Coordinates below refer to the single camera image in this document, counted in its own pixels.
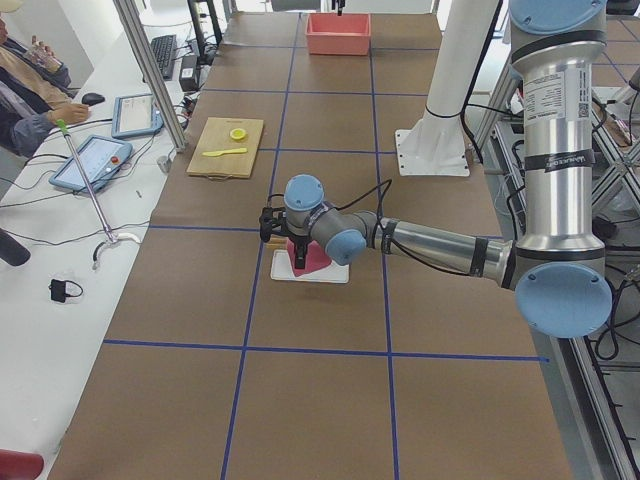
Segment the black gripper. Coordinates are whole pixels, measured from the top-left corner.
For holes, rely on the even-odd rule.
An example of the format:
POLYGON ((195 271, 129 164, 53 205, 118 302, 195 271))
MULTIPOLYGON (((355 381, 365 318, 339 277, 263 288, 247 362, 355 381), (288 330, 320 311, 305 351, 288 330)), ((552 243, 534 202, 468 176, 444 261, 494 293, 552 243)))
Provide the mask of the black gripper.
POLYGON ((291 251, 294 257, 294 268, 296 270, 304 270, 306 267, 306 255, 308 245, 311 243, 309 236, 292 235, 288 238, 291 244, 291 251))

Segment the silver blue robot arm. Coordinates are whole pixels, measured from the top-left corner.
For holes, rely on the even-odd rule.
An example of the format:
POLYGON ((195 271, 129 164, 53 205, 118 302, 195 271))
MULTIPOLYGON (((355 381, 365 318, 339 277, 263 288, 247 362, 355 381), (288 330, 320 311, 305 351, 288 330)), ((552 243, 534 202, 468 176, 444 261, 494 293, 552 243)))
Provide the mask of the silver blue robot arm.
POLYGON ((525 321, 556 338, 591 334, 612 309, 605 247, 592 231, 591 67, 606 45, 602 1, 512 1, 508 69, 523 92, 525 228, 513 240, 470 236, 351 212, 314 176, 292 177, 260 234, 289 238, 301 263, 310 244, 339 265, 365 249, 511 290, 525 321))

